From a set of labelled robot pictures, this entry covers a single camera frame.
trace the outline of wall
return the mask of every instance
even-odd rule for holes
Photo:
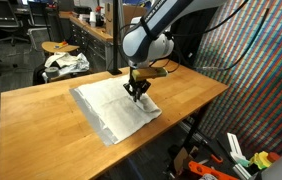
[[[243,0],[229,0],[211,21],[214,27]],[[229,22],[201,41],[195,66],[226,67],[245,50],[269,1],[250,0]],[[251,49],[227,72],[203,73],[230,86],[210,106],[200,129],[237,134],[251,149],[282,153],[282,1],[272,1],[269,15]]]

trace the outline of wooden tabletop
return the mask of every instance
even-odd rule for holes
[[[170,62],[167,69],[176,65]],[[127,74],[129,69],[121,70]],[[3,92],[0,179],[94,179],[227,89],[183,66],[167,77],[150,79],[147,93],[162,114],[129,138],[106,147],[69,89],[111,77],[102,72]]]
[[[81,21],[76,17],[70,17],[70,21],[84,29],[85,31],[88,31],[93,36],[97,37],[98,39],[106,42],[112,42],[113,37],[106,33],[104,27],[91,27],[89,23],[85,21]]]
[[[59,45],[59,42],[43,42],[41,44],[42,48],[49,52],[49,53],[55,53],[55,52],[71,52],[79,48],[79,46],[72,46],[72,45],[67,45],[61,48],[55,48],[55,46]]]
[[[62,19],[69,19],[70,17],[72,17],[73,14],[71,11],[60,11],[59,12],[59,17]]]

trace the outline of box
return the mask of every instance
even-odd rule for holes
[[[124,24],[130,24],[134,17],[140,17],[146,14],[146,8],[140,6],[123,5]],[[113,4],[105,5],[106,32],[113,36]]]

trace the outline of white towel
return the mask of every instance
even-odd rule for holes
[[[64,66],[69,66],[72,64],[77,64],[79,62],[78,56],[71,56],[67,52],[55,52],[53,56],[50,56],[45,62],[45,67],[50,67],[51,64],[56,61],[59,66],[62,68]]]
[[[161,114],[161,110],[147,94],[143,94],[140,101],[135,103],[123,87],[127,82],[128,76],[122,76],[77,88],[105,124],[103,129],[108,128],[116,137],[114,144]]]

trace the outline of cable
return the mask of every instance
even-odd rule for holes
[[[261,23],[257,29],[257,31],[255,32],[253,38],[251,39],[248,47],[245,49],[245,51],[243,52],[243,54],[240,56],[240,58],[238,60],[236,60],[232,65],[230,65],[229,67],[226,67],[226,68],[219,68],[219,67],[201,67],[201,68],[195,68],[196,70],[203,70],[203,71],[227,71],[231,68],[233,68],[234,66],[236,66],[242,59],[243,57],[247,54],[247,52],[249,51],[250,47],[252,46],[252,44],[254,43],[254,40],[257,38],[264,22],[265,22],[265,19],[266,17],[268,16],[268,12],[269,12],[269,8],[266,9],[264,15],[263,15],[263,18],[261,20]]]
[[[199,36],[205,33],[208,33],[210,31],[213,31],[215,29],[217,29],[218,27],[222,26],[225,22],[227,22],[229,19],[231,19],[234,15],[236,15],[243,7],[245,4],[247,4],[249,0],[245,0],[238,9],[236,9],[229,17],[227,17],[225,20],[223,20],[221,23],[219,23],[218,25],[216,25],[215,27],[208,29],[202,33],[193,33],[193,34],[173,34],[174,37],[193,37],[193,36]]]
[[[118,45],[118,49],[119,49],[119,54],[122,57],[123,61],[129,66],[129,63],[125,60],[125,58],[122,55],[120,45]],[[106,71],[109,70],[109,67],[110,67],[110,64],[112,63],[112,61],[113,61],[113,58],[111,59],[110,63],[108,64],[108,67],[107,67]]]
[[[181,53],[182,51],[180,49],[180,46],[179,46],[178,42],[175,39],[173,39],[173,42],[174,42],[174,47],[179,52],[179,61],[181,60],[183,65],[185,65],[187,68],[190,68],[190,69],[194,70],[194,68],[188,63],[188,61],[185,60],[183,54]]]
[[[120,53],[120,56],[121,56],[121,58],[123,59],[123,61],[129,66],[129,63],[128,63],[128,61],[125,59],[125,56],[123,56],[123,53],[122,53],[122,45],[118,45],[118,48],[119,48],[119,53]]]
[[[119,34],[124,28],[126,28],[127,26],[136,25],[136,24],[137,24],[137,23],[130,23],[130,24],[126,24],[126,25],[122,26],[122,27],[119,29],[118,34]]]
[[[149,65],[149,67],[152,67],[156,62],[160,61],[160,60],[164,60],[167,59],[166,57],[164,58],[160,58],[160,59],[155,59],[154,61],[152,61],[152,63]],[[162,67],[166,67],[170,62],[170,59],[168,60],[168,62],[165,63],[165,65],[163,65]]]
[[[141,1],[141,0],[139,0],[139,1],[134,5],[134,10],[133,10],[133,16],[132,16],[132,17],[134,17],[135,12],[136,12],[136,10],[137,10],[137,7],[138,7],[139,4],[140,4],[140,1]]]
[[[177,65],[177,67],[176,67],[175,69],[173,69],[172,71],[168,71],[168,73],[173,73],[174,71],[176,71],[177,69],[179,69],[180,63],[181,63],[181,57],[183,57],[182,54],[180,53],[181,51],[173,51],[173,52],[175,52],[175,53],[178,55],[178,65]]]

